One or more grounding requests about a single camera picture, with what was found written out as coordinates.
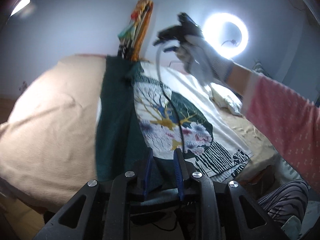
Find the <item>white gloved right hand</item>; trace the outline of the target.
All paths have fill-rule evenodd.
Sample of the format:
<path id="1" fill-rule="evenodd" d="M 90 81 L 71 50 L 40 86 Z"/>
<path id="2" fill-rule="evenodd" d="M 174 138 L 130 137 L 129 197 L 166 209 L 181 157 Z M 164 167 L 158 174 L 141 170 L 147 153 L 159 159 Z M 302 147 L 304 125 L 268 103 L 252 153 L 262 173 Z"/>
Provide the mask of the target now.
<path id="1" fill-rule="evenodd" d="M 233 61 L 221 56 L 204 38 L 187 35 L 175 53 L 184 70 L 200 85 L 212 82 L 224 85 L 233 69 Z"/>

